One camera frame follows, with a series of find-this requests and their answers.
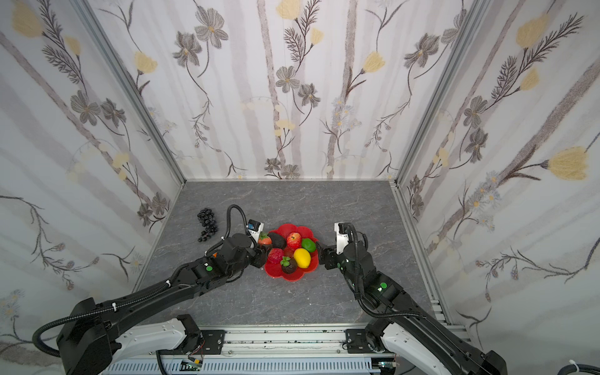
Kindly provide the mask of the green lime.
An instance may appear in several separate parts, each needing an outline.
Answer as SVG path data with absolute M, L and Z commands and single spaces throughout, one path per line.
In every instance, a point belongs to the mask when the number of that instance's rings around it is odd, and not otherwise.
M 304 238 L 301 242 L 301 247 L 308 253 L 315 253 L 317 251 L 316 243 L 310 238 Z

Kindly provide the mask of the black avocado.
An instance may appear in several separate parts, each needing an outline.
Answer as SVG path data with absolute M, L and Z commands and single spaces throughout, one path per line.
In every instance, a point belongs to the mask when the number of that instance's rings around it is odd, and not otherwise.
M 288 245 L 286 238 L 278 233 L 270 232 L 268 237 L 271 240 L 271 245 L 273 245 L 273 248 L 285 249 Z

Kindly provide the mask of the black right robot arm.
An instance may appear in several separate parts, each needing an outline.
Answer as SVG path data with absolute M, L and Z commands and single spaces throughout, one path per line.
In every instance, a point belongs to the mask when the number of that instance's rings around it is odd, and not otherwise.
M 369 317 L 365 328 L 375 352 L 395 353 L 426 374 L 507 374 L 496 352 L 482 352 L 421 308 L 398 282 L 379 271 L 362 242 L 342 252 L 318 248 L 319 264 L 339 270 L 359 307 Z

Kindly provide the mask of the dark brown avocado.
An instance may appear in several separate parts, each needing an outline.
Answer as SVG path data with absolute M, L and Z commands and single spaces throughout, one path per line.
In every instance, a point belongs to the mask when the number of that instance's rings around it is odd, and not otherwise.
M 293 257 L 284 256 L 280 262 L 284 274 L 292 274 L 298 269 L 298 264 Z

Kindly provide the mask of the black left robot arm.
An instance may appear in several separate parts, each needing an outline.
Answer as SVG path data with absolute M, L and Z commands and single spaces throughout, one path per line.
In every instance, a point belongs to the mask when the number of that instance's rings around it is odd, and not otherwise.
M 38 328 L 32 343 L 60 358 L 68 374 L 100 374 L 124 349 L 117 340 L 130 329 L 171 306 L 233 282 L 247 267 L 263 267 L 267 254 L 248 234 L 226 237 L 206 256 L 180 265 L 164 281 L 121 298 L 80 302 L 68 317 Z

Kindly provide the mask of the dark red wrinkled fruit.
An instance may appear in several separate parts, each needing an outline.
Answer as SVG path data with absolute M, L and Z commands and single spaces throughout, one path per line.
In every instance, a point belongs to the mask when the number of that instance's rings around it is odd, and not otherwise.
M 284 258 L 284 250 L 281 248 L 272 248 L 267 256 L 268 264 L 280 264 Z

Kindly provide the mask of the red flower-shaped plate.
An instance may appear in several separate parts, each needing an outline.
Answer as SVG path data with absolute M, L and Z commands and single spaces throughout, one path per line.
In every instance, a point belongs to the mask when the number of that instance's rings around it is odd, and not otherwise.
M 319 254 L 319 250 L 320 250 L 320 244 L 319 244 L 318 240 L 313 236 L 313 232 L 308 227 L 296 226 L 292 223 L 286 223 L 286 224 L 281 225 L 278 229 L 270 231 L 270 232 L 278 233 L 278 234 L 284 236 L 285 238 L 287 238 L 287 236 L 289 236 L 289 234 L 292 232 L 298 232 L 301 234 L 302 239 L 304 239 L 304 238 L 312 239 L 317 245 L 317 251 L 315 251 L 314 253 L 311 253 L 312 261 L 311 261 L 310 266 L 307 269 L 303 270 L 303 269 L 298 268 L 295 271 L 295 273 L 292 273 L 292 274 L 284 274 L 281 271 L 281 264 L 268 264 L 268 262 L 267 262 L 266 265 L 264 266 L 264 269 L 265 269 L 265 272 L 269 276 L 271 276 L 272 278 L 284 278 L 286 281 L 294 282 L 294 281 L 298 281 L 298 280 L 302 279 L 306 273 L 314 272 L 314 270 L 317 268 L 317 266 L 319 264 L 318 254 Z M 267 248 L 267 256 L 272 248 Z M 284 250 L 284 256 L 293 257 L 295 250 L 290 249 L 288 247 L 286 247 L 283 250 Z

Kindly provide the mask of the red apple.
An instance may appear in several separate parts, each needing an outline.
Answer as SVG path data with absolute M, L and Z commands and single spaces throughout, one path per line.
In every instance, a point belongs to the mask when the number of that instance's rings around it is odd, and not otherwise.
M 303 237 L 298 232 L 292 232 L 286 238 L 287 247 L 293 250 L 301 248 L 303 243 Z

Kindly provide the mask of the red strawberry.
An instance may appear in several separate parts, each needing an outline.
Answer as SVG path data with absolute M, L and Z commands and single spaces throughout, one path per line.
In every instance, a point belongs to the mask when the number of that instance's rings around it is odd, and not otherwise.
M 258 244 L 259 244 L 260 247 L 272 248 L 273 247 L 273 240 L 269 236 L 269 234 L 267 234 L 265 232 L 261 232 L 259 234 Z

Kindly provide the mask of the yellow lemon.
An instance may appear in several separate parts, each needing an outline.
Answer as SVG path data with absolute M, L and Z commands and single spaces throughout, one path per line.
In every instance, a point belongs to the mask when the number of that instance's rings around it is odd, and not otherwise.
M 307 269 L 312 261 L 311 253 L 304 248 L 297 248 L 293 254 L 293 257 L 297 267 L 303 270 Z

